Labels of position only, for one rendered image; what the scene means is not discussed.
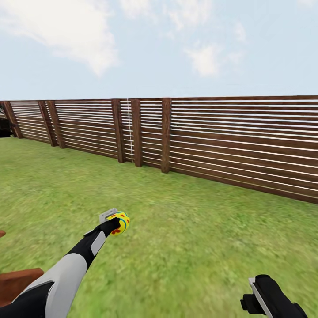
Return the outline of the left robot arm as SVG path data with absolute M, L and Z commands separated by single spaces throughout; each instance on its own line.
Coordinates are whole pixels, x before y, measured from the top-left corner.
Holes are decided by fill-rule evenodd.
M 0 308 L 0 318 L 67 318 L 77 290 L 106 238 L 120 227 L 113 208 L 99 215 L 100 226 L 88 231 L 59 262 L 32 282 L 13 303 Z

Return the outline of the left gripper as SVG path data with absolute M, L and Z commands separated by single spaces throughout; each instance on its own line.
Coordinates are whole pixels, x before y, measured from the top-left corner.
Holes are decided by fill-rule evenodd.
M 106 221 L 105 223 L 104 222 L 100 223 L 100 226 L 106 226 L 109 230 L 109 235 L 110 235 L 112 231 L 120 227 L 119 219 L 115 217 L 111 220 Z

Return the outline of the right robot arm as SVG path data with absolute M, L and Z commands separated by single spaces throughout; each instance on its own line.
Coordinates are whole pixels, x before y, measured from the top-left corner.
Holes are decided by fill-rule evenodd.
M 245 294 L 240 301 L 249 314 L 265 314 L 267 318 L 308 318 L 301 306 L 291 303 L 270 275 L 249 278 L 253 294 Z

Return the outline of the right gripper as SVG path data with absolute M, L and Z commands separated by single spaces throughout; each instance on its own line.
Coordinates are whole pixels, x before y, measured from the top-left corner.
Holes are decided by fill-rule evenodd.
M 248 311 L 249 314 L 265 314 L 255 297 L 255 293 L 245 294 L 240 302 L 243 310 Z

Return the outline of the easter egg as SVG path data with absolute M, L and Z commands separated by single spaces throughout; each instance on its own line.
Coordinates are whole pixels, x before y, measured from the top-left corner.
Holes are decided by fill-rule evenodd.
M 117 217 L 119 219 L 120 227 L 116 228 L 110 235 L 116 236 L 123 234 L 129 227 L 129 216 L 125 212 L 118 211 L 116 214 L 107 217 L 108 220 Z

